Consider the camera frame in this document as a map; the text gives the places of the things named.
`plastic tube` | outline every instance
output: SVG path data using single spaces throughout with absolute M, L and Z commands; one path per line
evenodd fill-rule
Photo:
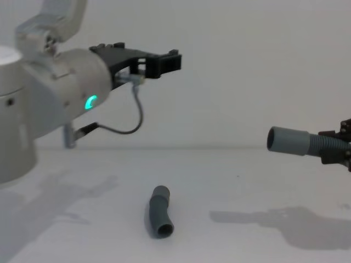
M 150 199 L 150 223 L 154 235 L 158 238 L 169 237 L 174 230 L 174 226 L 167 213 L 169 195 L 170 192 L 166 186 L 158 186 L 154 189 Z
M 307 131 L 272 127 L 267 138 L 267 149 L 271 152 L 319 157 L 321 150 L 348 150 L 351 145 L 339 139 L 309 134 Z

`white table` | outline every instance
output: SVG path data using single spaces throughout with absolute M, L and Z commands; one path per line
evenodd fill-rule
M 174 234 L 147 203 L 171 191 Z M 0 190 L 0 263 L 351 262 L 351 174 L 251 150 L 43 150 Z

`black bracket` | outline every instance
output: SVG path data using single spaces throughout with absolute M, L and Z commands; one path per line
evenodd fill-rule
M 322 131 L 318 135 L 339 139 L 345 142 L 351 142 L 351 119 L 340 123 L 340 132 L 334 130 Z M 350 150 L 333 150 L 326 149 L 320 151 L 322 164 L 345 164 L 351 172 L 351 151 Z
M 135 49 L 125 48 L 124 43 L 99 44 L 90 47 L 106 63 L 111 73 L 114 89 L 123 83 L 116 83 L 115 76 L 121 70 L 129 67 L 130 74 L 142 74 L 145 78 L 157 79 L 162 74 L 180 70 L 182 68 L 182 55 L 177 50 L 168 54 L 156 55 Z

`cable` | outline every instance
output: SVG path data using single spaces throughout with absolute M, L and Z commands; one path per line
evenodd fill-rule
M 128 131 L 117 130 L 117 129 L 110 128 L 108 126 L 99 124 L 97 122 L 93 122 L 87 126 L 82 127 L 81 129 L 79 129 L 75 132 L 76 140 L 86 136 L 87 134 L 91 133 L 92 131 L 96 130 L 97 128 L 105 129 L 105 130 L 108 130 L 112 133 L 117 133 L 117 134 L 122 134 L 122 135 L 129 135 L 129 134 L 133 134 L 133 133 L 137 132 L 140 129 L 140 127 L 143 125 L 143 121 L 144 121 L 144 110 L 143 110 L 143 105 L 141 104 L 140 99 L 139 99 L 139 95 L 138 95 L 139 94 L 139 86 L 138 85 L 133 85 L 132 93 L 133 93 L 133 97 L 134 97 L 135 103 L 137 104 L 138 111 L 139 111 L 139 122 L 138 122 L 138 125 L 134 129 L 128 130 Z

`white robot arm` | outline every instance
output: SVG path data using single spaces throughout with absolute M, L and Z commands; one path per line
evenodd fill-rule
M 126 49 L 123 43 L 60 53 L 59 43 L 79 31 L 86 5 L 87 0 L 44 0 L 40 13 L 17 27 L 18 51 L 0 47 L 0 184 L 31 170 L 36 164 L 33 140 L 58 127 L 64 127 L 67 148 L 95 128 L 118 133 L 97 123 L 74 131 L 72 121 L 127 82 L 134 83 L 137 94 L 144 78 L 181 68 L 177 50 L 156 55 Z M 129 74 L 120 74 L 125 68 Z

